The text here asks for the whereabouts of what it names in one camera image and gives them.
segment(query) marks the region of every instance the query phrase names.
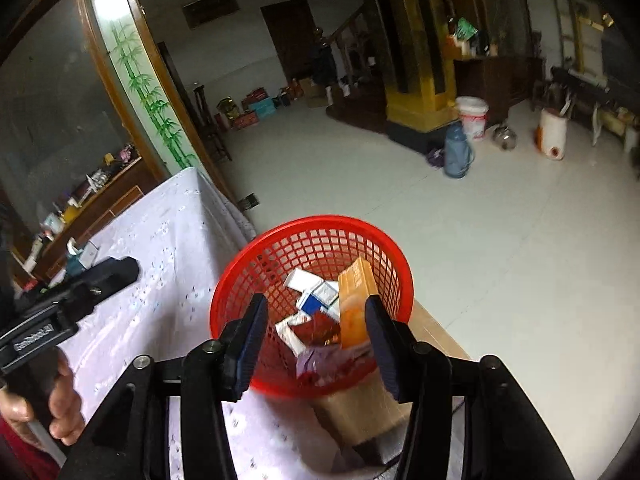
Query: wooden door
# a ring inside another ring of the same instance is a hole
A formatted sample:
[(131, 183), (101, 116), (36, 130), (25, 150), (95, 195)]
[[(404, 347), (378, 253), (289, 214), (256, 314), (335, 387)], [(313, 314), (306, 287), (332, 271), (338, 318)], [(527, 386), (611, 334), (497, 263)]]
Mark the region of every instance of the wooden door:
[(308, 1), (290, 0), (260, 10), (287, 80), (311, 75), (309, 53), (316, 24)]

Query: screw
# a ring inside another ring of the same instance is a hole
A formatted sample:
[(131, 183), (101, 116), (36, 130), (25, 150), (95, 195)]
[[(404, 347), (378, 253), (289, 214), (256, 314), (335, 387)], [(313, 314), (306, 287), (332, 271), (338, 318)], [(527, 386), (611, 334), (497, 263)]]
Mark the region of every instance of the screw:
[(222, 343), (216, 339), (212, 339), (204, 343), (202, 345), (202, 349), (207, 354), (215, 354), (216, 352), (220, 352), (220, 350), (222, 350)]
[(495, 355), (485, 355), (482, 359), (480, 359), (482, 366), (485, 368), (489, 368), (491, 370), (497, 370), (502, 366), (502, 361), (498, 359)]
[(431, 345), (429, 343), (425, 343), (424, 341), (416, 341), (412, 348), (414, 352), (420, 355), (427, 355), (431, 352)]
[(133, 359), (133, 367), (137, 370), (142, 370), (142, 368), (146, 368), (151, 364), (151, 357), (148, 355), (139, 355), (135, 359)]

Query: blue thermos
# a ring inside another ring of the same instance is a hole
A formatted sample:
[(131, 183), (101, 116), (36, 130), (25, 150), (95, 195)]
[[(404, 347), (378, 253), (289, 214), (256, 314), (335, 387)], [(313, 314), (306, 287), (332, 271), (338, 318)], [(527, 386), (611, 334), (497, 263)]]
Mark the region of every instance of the blue thermos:
[(469, 145), (459, 121), (451, 123), (444, 139), (444, 172), (451, 178), (462, 178), (474, 161), (474, 150)]

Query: red plastic basket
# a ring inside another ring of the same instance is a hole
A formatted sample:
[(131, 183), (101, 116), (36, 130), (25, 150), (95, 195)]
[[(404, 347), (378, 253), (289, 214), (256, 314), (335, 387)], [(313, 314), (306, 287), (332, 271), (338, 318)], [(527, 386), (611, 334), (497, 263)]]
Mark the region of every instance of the red plastic basket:
[(391, 317), (408, 322), (414, 282), (404, 254), (380, 229), (355, 218), (311, 216), (288, 222), (256, 238), (229, 264), (211, 302), (214, 338), (228, 321), (244, 314), (255, 292), (269, 301), (269, 325), (252, 388), (281, 397), (319, 397), (345, 390), (376, 369), (371, 359), (331, 384), (301, 384), (296, 379), (296, 359), (274, 328), (296, 312), (300, 294), (284, 286), (293, 269), (301, 267), (326, 280), (337, 280), (358, 256), (371, 263), (380, 298)]

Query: white cylindrical container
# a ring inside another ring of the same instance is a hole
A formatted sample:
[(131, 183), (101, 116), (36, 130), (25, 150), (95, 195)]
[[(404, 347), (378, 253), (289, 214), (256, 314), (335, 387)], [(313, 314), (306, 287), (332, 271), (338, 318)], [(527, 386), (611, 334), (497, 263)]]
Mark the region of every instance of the white cylindrical container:
[(484, 139), (484, 127), (489, 105), (477, 97), (462, 96), (456, 99), (456, 106), (460, 112), (462, 128), (469, 140)]
[(538, 149), (549, 158), (562, 160), (566, 146), (566, 128), (569, 119), (561, 117), (551, 108), (540, 112), (540, 126), (536, 132)]
[(632, 126), (625, 128), (625, 153), (629, 153), (638, 145), (638, 130)]

